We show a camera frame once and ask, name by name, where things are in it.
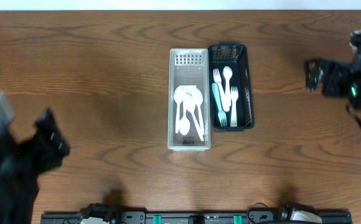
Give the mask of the light blue plastic fork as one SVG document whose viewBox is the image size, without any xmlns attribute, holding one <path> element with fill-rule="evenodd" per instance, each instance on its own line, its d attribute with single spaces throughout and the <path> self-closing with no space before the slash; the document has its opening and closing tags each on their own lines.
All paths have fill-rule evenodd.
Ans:
<svg viewBox="0 0 361 224">
<path fill-rule="evenodd" d="M 213 93 L 215 103 L 216 103 L 217 109 L 218 109 L 218 113 L 217 113 L 218 121 L 219 121 L 221 127 L 225 127 L 227 125 L 227 115 L 222 108 L 220 92 L 219 92 L 218 85 L 216 83 L 212 83 L 212 93 Z"/>
</svg>

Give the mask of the white spoon crossing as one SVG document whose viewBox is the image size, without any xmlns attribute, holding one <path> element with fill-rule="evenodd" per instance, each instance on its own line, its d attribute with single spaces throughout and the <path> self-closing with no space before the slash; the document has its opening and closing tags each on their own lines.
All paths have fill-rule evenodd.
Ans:
<svg viewBox="0 0 361 224">
<path fill-rule="evenodd" d="M 204 135 L 204 121 L 203 121 L 203 117 L 202 117 L 202 110 L 201 110 L 201 105 L 204 101 L 203 95 L 201 93 L 201 91 L 198 88 L 194 88 L 192 90 L 193 92 L 193 97 L 195 100 L 195 104 L 197 106 L 198 112 L 199 112 L 199 126 L 200 126 L 200 132 L 202 133 L 202 135 Z"/>
</svg>

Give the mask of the white fork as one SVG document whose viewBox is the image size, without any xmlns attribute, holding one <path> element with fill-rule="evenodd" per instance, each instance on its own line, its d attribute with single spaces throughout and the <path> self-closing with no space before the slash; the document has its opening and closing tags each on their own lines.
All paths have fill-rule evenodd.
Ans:
<svg viewBox="0 0 361 224">
<path fill-rule="evenodd" d="M 222 108 L 225 112 L 229 112 L 230 111 L 229 98 L 223 89 L 222 77 L 220 75 L 218 68 L 213 69 L 213 79 L 214 79 L 214 82 L 218 85 L 220 99 L 222 102 Z"/>
<path fill-rule="evenodd" d="M 231 112 L 231 127 L 237 127 L 237 99 L 238 99 L 238 88 L 233 86 L 231 88 L 230 97 L 232 101 L 232 112 Z"/>
</svg>

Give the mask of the white spoon group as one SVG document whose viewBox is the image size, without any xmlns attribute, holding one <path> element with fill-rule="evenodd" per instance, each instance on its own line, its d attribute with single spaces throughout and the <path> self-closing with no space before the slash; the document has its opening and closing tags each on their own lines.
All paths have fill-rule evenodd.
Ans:
<svg viewBox="0 0 361 224">
<path fill-rule="evenodd" d="M 229 111 L 231 105 L 230 79 L 232 75 L 232 69 L 229 66 L 225 66 L 223 68 L 223 76 L 225 78 L 225 111 Z"/>
</svg>

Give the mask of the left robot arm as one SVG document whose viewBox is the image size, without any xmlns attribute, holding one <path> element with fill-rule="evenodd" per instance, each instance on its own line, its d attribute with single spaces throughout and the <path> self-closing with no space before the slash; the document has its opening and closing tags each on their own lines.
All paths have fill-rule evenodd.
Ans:
<svg viewBox="0 0 361 224">
<path fill-rule="evenodd" d="M 35 120 L 35 134 L 17 142 L 0 118 L 0 223 L 30 223 L 38 177 L 62 165 L 70 146 L 50 108 Z"/>
</svg>

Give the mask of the white spoon bowl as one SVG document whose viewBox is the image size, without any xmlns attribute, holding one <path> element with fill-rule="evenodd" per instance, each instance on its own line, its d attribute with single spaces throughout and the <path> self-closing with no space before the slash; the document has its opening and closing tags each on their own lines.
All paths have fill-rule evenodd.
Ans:
<svg viewBox="0 0 361 224">
<path fill-rule="evenodd" d="M 186 102 L 183 101 L 182 102 L 182 117 L 179 121 L 179 132 L 181 133 L 181 135 L 185 136 L 186 134 L 189 133 L 190 130 L 190 121 L 187 119 L 187 109 L 186 109 Z"/>
<path fill-rule="evenodd" d="M 184 104 L 185 104 L 186 110 L 192 115 L 194 125 L 195 125 L 195 128 L 197 130 L 200 140 L 203 141 L 204 137 L 203 137 L 203 134 L 200 129 L 200 124 L 197 121 L 197 118 L 195 117 L 196 104 L 195 104 L 194 98 L 190 94 L 186 93 L 184 96 Z"/>
</svg>

